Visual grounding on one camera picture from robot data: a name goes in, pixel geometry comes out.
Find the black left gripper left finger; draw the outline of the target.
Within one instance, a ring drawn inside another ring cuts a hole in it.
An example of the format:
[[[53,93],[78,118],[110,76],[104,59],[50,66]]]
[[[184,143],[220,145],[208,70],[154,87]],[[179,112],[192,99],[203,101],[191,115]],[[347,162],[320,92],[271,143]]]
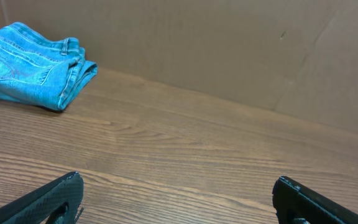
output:
[[[84,182],[69,172],[0,208],[0,224],[75,224],[81,216]]]

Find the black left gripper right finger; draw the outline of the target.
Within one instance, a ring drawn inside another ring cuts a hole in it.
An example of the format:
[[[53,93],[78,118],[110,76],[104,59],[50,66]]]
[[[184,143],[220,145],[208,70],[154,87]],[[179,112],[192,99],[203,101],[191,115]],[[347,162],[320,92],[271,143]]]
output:
[[[272,203],[279,224],[358,224],[358,214],[287,176],[275,182]]]

